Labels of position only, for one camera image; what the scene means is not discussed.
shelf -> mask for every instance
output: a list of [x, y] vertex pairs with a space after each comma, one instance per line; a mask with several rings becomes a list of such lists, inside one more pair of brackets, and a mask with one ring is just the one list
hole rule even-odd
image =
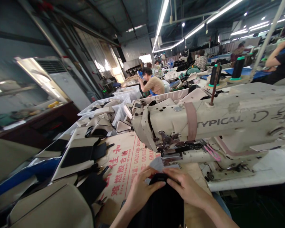
[[20, 88], [20, 89], [4, 91], [4, 92], [0, 92], [0, 97], [1, 96], [6, 96], [6, 95], [11, 95], [11, 94], [16, 94], [16, 93], [20, 93], [20, 92], [23, 92], [23, 91], [36, 89], [36, 88], [37, 88], [36, 85], [32, 85], [32, 86], [23, 87], [23, 88]]

dark hair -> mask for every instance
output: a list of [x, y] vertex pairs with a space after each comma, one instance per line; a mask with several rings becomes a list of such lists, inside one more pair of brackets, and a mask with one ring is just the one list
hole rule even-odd
[[148, 67], [145, 67], [142, 71], [142, 74], [152, 75], [152, 70]]
[[204, 50], [204, 49], [199, 50], [199, 55], [200, 55], [200, 56], [203, 56], [204, 54], [205, 54], [205, 50]]

industrial sewing machine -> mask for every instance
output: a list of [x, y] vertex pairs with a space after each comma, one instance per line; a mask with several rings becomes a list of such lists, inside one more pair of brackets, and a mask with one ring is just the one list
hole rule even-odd
[[247, 177], [269, 150], [285, 146], [285, 86], [237, 85], [213, 106], [194, 97], [162, 103], [142, 103], [132, 125], [141, 142], [161, 153], [164, 166], [206, 163], [212, 181]]

air conditioner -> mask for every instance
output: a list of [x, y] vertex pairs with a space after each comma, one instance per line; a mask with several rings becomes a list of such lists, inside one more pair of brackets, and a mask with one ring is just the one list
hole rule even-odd
[[61, 60], [50, 58], [16, 57], [17, 64], [52, 98], [61, 102], [72, 100], [79, 110], [91, 104]]

black thread spool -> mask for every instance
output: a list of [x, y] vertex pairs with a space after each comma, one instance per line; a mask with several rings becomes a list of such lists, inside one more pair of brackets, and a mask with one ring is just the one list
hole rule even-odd
[[[214, 86], [214, 81], [215, 81], [215, 74], [216, 74], [216, 68], [217, 68], [217, 64], [214, 65], [214, 67], [212, 68], [212, 72], [211, 72], [211, 78], [210, 78], [210, 83], [208, 86], [213, 87]], [[221, 72], [222, 72], [222, 67], [219, 67], [219, 74], [218, 74], [218, 81], [217, 81], [217, 86], [219, 85], [219, 78], [221, 77]]]
[[236, 81], [236, 80], [241, 80], [241, 74], [243, 67], [245, 65], [245, 57], [238, 57], [235, 64], [234, 64], [234, 69], [232, 72], [232, 76], [230, 78], [231, 81]]

